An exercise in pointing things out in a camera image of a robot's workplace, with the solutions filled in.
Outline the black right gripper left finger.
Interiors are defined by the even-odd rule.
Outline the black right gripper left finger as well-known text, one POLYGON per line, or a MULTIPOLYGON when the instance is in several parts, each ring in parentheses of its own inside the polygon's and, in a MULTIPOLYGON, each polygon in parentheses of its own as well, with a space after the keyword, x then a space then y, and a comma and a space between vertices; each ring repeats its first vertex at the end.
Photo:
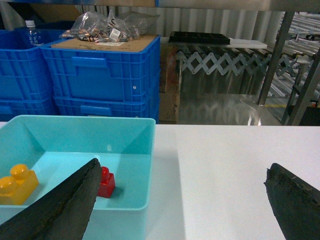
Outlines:
POLYGON ((2 240, 81 240, 102 177, 93 158, 33 204, 2 223, 2 240))

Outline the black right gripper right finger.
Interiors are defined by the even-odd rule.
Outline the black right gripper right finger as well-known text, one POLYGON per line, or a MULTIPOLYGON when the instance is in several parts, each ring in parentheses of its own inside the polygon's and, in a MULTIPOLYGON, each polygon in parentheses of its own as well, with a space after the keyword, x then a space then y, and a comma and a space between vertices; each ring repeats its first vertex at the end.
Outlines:
POLYGON ((287 240, 320 238, 320 191, 278 163, 266 172, 266 194, 287 240))

